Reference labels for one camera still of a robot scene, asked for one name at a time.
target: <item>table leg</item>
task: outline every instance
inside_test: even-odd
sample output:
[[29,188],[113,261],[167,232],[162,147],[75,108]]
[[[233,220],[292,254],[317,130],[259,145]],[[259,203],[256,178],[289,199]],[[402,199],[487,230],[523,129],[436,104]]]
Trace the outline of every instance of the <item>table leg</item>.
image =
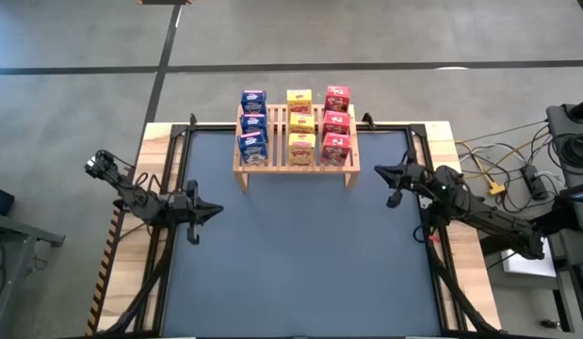
[[247,173],[235,173],[235,179],[243,192],[250,189],[250,176]]
[[346,173],[344,174],[346,181],[346,189],[351,190],[356,185],[358,180],[358,173]]

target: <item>yellow box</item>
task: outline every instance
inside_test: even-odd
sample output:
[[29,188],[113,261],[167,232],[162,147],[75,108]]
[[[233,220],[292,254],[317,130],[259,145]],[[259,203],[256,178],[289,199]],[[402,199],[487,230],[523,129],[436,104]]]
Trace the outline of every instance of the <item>yellow box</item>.
[[290,166],[313,166],[315,163],[316,136],[314,134],[289,134],[287,146]]
[[303,113],[314,115],[312,112],[312,90],[288,89],[287,113]]
[[314,134],[314,115],[291,113],[289,118],[289,133]]

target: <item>blue box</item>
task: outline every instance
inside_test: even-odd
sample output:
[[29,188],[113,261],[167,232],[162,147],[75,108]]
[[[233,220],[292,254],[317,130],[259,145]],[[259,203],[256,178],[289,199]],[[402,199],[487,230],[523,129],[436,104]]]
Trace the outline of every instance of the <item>blue box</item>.
[[265,90],[243,90],[241,92],[243,114],[267,114]]
[[238,148],[245,164],[262,163],[268,159],[266,140],[262,131],[239,136]]
[[264,114],[245,114],[241,116],[243,134],[264,132],[264,140],[268,142],[268,124]]

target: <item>black metal frame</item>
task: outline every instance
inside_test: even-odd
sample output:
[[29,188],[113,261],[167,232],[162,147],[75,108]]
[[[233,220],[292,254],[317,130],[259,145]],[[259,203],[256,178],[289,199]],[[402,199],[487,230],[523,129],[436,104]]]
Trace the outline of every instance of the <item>black metal frame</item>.
[[[166,163],[164,164],[164,173],[162,177],[162,190],[161,193],[167,194],[168,192],[168,182],[170,181],[170,173],[171,167],[175,156],[175,148],[178,142],[178,137],[184,135],[183,141],[183,151],[182,157],[179,164],[178,173],[179,175],[176,181],[176,187],[174,189],[184,189],[184,183],[186,181],[186,173],[188,160],[190,158],[190,149],[192,143],[192,136],[195,132],[234,132],[236,125],[234,122],[231,123],[199,123],[195,121],[191,121],[192,128],[189,128],[187,124],[182,125],[173,125],[170,130],[170,144],[168,147]],[[365,131],[398,131],[404,132],[406,135],[407,145],[410,149],[415,150],[415,143],[414,138],[418,138],[421,143],[422,154],[425,159],[425,165],[428,169],[433,170],[433,164],[431,160],[431,154],[429,150],[429,143],[427,138],[427,132],[424,124],[391,124],[391,123],[381,123],[376,124],[370,114],[366,113],[364,115],[362,122],[357,122],[356,125],[357,131],[365,132]],[[421,218],[423,219],[425,210],[420,208]],[[429,228],[422,227],[424,239],[428,239]],[[445,266],[450,273],[451,277],[456,280],[456,271],[454,267],[454,263],[452,261],[452,255],[450,252],[450,244],[446,232],[445,227],[441,227],[438,230],[440,242],[442,244],[443,256],[444,256],[444,263]],[[152,243],[158,241],[159,232],[155,229],[152,236]],[[157,292],[157,299],[155,304],[155,311],[154,311],[154,320],[152,328],[148,331],[143,330],[144,326],[144,316],[146,314],[146,304],[142,305],[141,311],[138,312],[137,321],[135,323],[135,330],[133,332],[127,333],[120,333],[114,335],[109,335],[108,337],[113,338],[127,338],[127,337],[153,337],[159,336],[162,331],[163,325],[163,315],[165,311],[165,304],[166,304],[166,296],[168,293],[168,279],[170,276],[170,264],[171,264],[171,255],[173,253],[173,245],[175,243],[176,232],[168,232],[168,236],[166,239],[166,247],[164,248],[163,256],[166,256],[166,261],[163,269],[163,273],[160,276],[160,282]],[[466,321],[464,318],[464,314],[461,311],[461,308],[456,301],[456,298],[451,295],[452,299],[454,300],[454,312],[455,317],[457,319],[457,325],[459,326],[458,330],[451,330],[448,327],[447,323],[447,316],[445,313],[445,305],[444,299],[442,294],[442,287],[440,283],[440,278],[436,274],[433,269],[433,255],[437,255],[432,251],[432,248],[427,245],[427,241],[425,243],[425,251],[427,252],[428,261],[429,261],[429,273],[431,278],[431,286],[432,292],[435,297],[435,303],[438,313],[438,321],[440,324],[440,331],[442,336],[451,336],[451,337],[459,337],[459,338],[503,338],[503,339],[538,339],[537,337],[531,336],[522,336],[522,335],[511,335],[505,333],[482,333],[482,332],[475,332],[475,331],[468,331],[466,329]],[[153,271],[154,266],[154,258],[157,255],[157,246],[151,246],[149,248],[149,253],[147,253],[148,262],[145,266],[145,277],[148,277],[150,273]]]

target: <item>yellow connector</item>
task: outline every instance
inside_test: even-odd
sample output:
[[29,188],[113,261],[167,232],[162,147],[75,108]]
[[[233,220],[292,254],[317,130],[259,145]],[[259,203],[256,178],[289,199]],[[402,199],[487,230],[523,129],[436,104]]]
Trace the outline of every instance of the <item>yellow connector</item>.
[[495,182],[491,182],[490,183],[490,191],[488,191],[488,192],[490,193],[491,196],[495,196],[495,195],[498,195],[506,190],[507,190],[507,188],[504,185],[499,185]]

